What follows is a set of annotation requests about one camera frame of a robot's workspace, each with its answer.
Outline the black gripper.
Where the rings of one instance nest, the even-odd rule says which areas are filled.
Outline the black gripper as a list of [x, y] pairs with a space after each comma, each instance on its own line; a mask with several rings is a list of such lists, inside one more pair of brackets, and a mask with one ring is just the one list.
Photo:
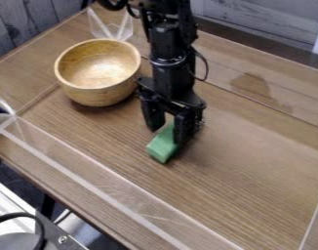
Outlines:
[[179, 64], [152, 61], [152, 76], [136, 79], [136, 94], [145, 126], [157, 131], [165, 123], [165, 114], [175, 116], [173, 141], [188, 142], [203, 119], [205, 101], [193, 92], [195, 58]]

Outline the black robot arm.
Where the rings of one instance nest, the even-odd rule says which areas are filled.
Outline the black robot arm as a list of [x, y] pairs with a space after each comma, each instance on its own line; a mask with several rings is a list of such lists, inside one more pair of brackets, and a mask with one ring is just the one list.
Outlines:
[[110, 11], [125, 9], [141, 21], [149, 43], [152, 75], [136, 79], [137, 96], [145, 125], [154, 131], [175, 117], [173, 142], [183, 145], [197, 132], [205, 101], [195, 94], [195, 60], [192, 47], [197, 38], [189, 0], [96, 0]]

